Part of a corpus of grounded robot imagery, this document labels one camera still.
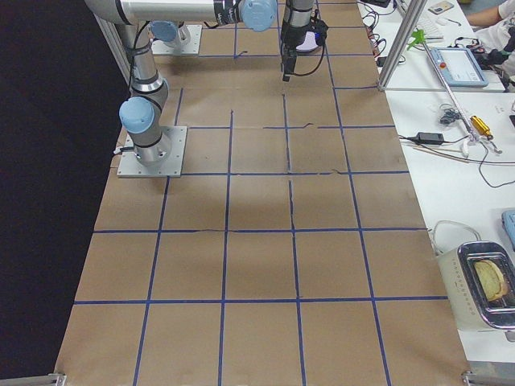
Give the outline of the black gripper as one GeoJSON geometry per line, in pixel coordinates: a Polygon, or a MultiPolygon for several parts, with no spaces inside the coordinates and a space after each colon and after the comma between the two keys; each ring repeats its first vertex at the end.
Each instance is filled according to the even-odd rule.
{"type": "Polygon", "coordinates": [[[297,46],[304,42],[307,27],[294,27],[289,23],[283,23],[281,28],[281,56],[283,74],[282,81],[289,82],[294,75],[297,60],[297,46]]]}

